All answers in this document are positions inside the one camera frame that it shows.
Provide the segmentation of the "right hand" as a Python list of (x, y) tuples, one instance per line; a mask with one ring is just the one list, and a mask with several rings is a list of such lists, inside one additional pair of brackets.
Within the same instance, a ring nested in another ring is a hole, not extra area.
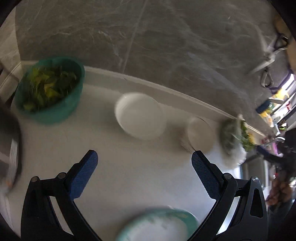
[(265, 200), (268, 206), (277, 205), (279, 203), (288, 202), (292, 197), (292, 188), (290, 184), (275, 178), (272, 183), (272, 188)]

